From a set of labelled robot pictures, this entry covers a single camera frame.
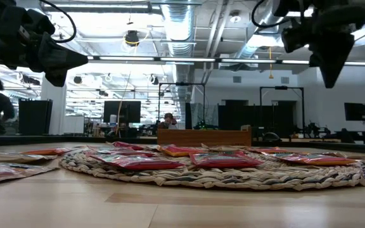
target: black pole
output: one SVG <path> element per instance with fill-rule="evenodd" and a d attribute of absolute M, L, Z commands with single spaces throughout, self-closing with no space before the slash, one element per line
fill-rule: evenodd
<path fill-rule="evenodd" d="M 258 127 L 263 127 L 262 126 L 262 116 L 263 116 L 263 108 L 262 108 L 262 105 L 263 105 L 263 100 L 262 100 L 262 97 L 261 97 L 261 92 L 263 90 L 263 87 L 260 87 L 260 117 L 259 117 L 259 126 Z"/>
<path fill-rule="evenodd" d="M 161 90 L 161 86 L 162 86 L 162 84 L 160 83 L 159 85 L 158 85 L 158 118 L 157 118 L 157 120 L 160 120 L 160 90 Z"/>
<path fill-rule="evenodd" d="M 305 129 L 305 99 L 304 99 L 304 88 L 299 88 L 301 90 L 302 97 L 302 130 Z"/>
<path fill-rule="evenodd" d="M 206 122 L 205 122 L 205 84 L 203 84 L 202 87 L 203 87 L 203 122 L 206 124 Z"/>

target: wooden box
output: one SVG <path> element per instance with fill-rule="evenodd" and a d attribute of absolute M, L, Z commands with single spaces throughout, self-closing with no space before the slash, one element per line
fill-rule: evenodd
<path fill-rule="evenodd" d="M 158 129 L 159 145 L 176 146 L 251 146 L 252 136 L 244 130 L 169 130 Z"/>

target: metal frame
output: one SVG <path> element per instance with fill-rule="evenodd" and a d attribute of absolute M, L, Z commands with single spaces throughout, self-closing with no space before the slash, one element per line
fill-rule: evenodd
<path fill-rule="evenodd" d="M 302 129 L 305 129 L 305 99 L 304 99 L 304 88 L 303 87 L 286 87 L 286 86 L 262 86 L 260 87 L 260 120 L 262 123 L 263 118 L 263 97 L 262 90 L 263 89 L 275 89 L 275 90 L 288 90 L 288 89 L 299 89 L 301 90 L 301 99 L 302 99 Z"/>
<path fill-rule="evenodd" d="M 175 86 L 202 86 L 203 87 L 203 121 L 205 121 L 205 84 L 204 83 L 159 83 L 158 84 L 158 116 L 157 120 L 160 120 L 160 94 L 162 93 L 162 85 L 175 85 Z"/>

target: silver duct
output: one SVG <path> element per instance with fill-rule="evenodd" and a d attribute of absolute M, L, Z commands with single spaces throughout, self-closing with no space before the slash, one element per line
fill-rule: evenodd
<path fill-rule="evenodd" d="M 272 14 L 272 2 L 273 2 L 273 0 L 268 0 L 263 13 L 256 16 L 256 20 L 258 20 L 260 24 L 269 25 L 272 23 L 277 23 L 283 19 L 280 17 L 276 17 Z M 247 43 L 245 45 L 243 45 L 243 47 L 235 54 L 235 56 L 234 56 L 235 58 L 251 58 L 254 55 L 257 48 L 259 48 L 259 47 L 252 46 L 252 44 L 250 44 L 250 39 L 252 38 L 252 36 L 254 35 L 254 33 L 256 33 L 256 31 L 258 29 L 259 28 L 257 26 L 255 26 L 252 22 L 250 22 L 248 24 Z"/>
<path fill-rule="evenodd" d="M 189 5 L 161 5 L 165 18 L 165 33 L 168 40 L 171 41 L 188 41 L 194 36 L 194 7 Z M 169 44 L 169 51 L 173 57 L 189 57 L 193 55 L 193 46 L 191 44 Z M 176 65 L 174 71 L 175 82 L 193 81 L 194 70 L 190 65 Z M 180 101 L 181 113 L 187 98 L 187 88 L 177 87 L 177 95 Z"/>
<path fill-rule="evenodd" d="M 57 4 L 67 13 L 145 13 L 161 15 L 162 11 L 159 6 L 152 6 L 149 2 L 147 4 L 110 4 L 110 3 L 85 3 L 77 1 L 50 1 Z M 57 9 L 42 4 L 42 11 L 57 12 Z"/>

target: black monitor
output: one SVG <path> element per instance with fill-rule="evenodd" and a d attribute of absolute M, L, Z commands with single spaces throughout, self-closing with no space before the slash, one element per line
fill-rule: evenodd
<path fill-rule="evenodd" d="M 365 104 L 345 103 L 347 121 L 365 121 Z"/>
<path fill-rule="evenodd" d="M 120 101 L 105 101 L 104 123 L 110 122 L 111 115 L 118 115 L 119 104 Z M 140 123 L 140 109 L 140 101 L 123 101 L 120 111 L 120 121 L 128 123 Z"/>

